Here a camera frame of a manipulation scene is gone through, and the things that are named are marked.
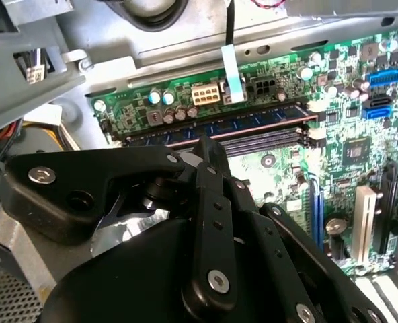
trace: blue sata port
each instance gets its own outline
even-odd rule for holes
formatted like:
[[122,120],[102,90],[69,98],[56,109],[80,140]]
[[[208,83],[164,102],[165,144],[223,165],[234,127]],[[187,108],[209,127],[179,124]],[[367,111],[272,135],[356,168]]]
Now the blue sata port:
[[392,107],[390,106],[362,109],[362,118],[366,120],[385,118],[386,116],[390,116],[391,114],[392,114]]
[[370,83],[370,87],[378,87],[398,82],[398,69],[387,69],[371,73],[366,76],[366,80]]

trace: motherboard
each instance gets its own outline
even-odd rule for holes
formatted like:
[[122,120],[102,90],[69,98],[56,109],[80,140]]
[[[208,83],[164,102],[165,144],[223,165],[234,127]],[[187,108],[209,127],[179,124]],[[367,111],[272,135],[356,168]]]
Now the motherboard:
[[282,205],[348,275],[398,261],[398,30],[89,95],[111,143],[225,146],[232,175]]

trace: metal mesh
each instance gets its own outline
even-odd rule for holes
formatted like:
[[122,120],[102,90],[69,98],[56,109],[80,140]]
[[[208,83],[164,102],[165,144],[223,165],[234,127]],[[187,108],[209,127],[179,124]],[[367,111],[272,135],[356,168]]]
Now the metal mesh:
[[0,269],[0,323],[32,323],[41,310],[30,286]]

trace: green circuit board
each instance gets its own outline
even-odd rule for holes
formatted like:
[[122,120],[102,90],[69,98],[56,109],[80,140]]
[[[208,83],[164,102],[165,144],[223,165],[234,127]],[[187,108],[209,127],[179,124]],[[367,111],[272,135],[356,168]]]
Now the green circuit board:
[[[303,74],[305,68],[311,75]],[[187,115],[186,120],[199,121],[246,108],[254,112],[256,107],[272,102],[306,98],[311,107],[321,108],[325,113],[322,121],[309,123],[311,129],[325,129],[324,147],[288,145],[263,149],[231,157],[229,165],[235,177],[247,181],[257,204],[265,201],[281,204],[308,233],[311,232],[309,187],[301,186],[298,178],[299,173],[304,173],[308,181],[308,173],[316,174],[325,197],[325,222],[336,215],[344,218],[348,228],[342,236],[350,251],[356,187],[380,186],[383,168],[389,160],[398,169],[398,81],[365,91],[371,98],[391,98],[391,113],[384,117],[365,117],[364,103],[353,98],[350,93],[353,89],[347,88],[357,79],[387,69],[398,69],[398,30],[240,66],[245,101],[238,104],[226,101],[224,70],[94,95],[90,104],[108,138],[123,141],[136,133],[163,128],[168,110],[193,108],[197,114]],[[219,100],[195,105],[196,87],[210,84],[218,87]],[[152,92],[159,94],[158,102],[150,102]],[[167,93],[173,96],[170,104],[162,100]],[[154,120],[152,113],[157,113]],[[272,156],[271,166],[263,164],[266,156]],[[398,179],[393,217],[398,219]],[[377,254],[371,247],[367,266],[358,266],[350,259],[340,266],[349,275],[385,271],[392,266],[396,241],[397,237],[391,237],[384,254]]]

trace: metal screw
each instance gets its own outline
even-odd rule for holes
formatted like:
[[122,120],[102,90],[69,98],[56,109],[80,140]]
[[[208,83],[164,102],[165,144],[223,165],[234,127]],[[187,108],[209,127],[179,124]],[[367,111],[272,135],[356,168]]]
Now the metal screw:
[[372,310],[368,310],[368,313],[375,323],[381,323],[379,316],[376,315]]
[[274,212],[276,215],[281,215],[281,211],[278,207],[272,207],[271,208],[272,212]]
[[229,291],[229,280],[221,271],[212,270],[208,273],[208,282],[217,293],[226,294]]
[[52,184],[56,180],[54,170],[44,166],[38,166],[29,170],[29,179],[38,184]]
[[176,159],[176,158],[175,158],[174,156],[172,156],[172,155],[168,155],[167,158],[168,158],[168,160],[169,160],[170,162],[178,163],[178,159]]
[[214,168],[212,168],[212,167],[207,167],[206,168],[211,174],[217,174],[217,172],[215,171],[215,169]]
[[235,184],[238,186],[238,188],[240,188],[241,190],[243,190],[245,188],[244,183],[240,182],[240,181],[236,181]]
[[296,311],[303,323],[315,323],[313,313],[311,313],[311,310],[304,304],[296,305]]

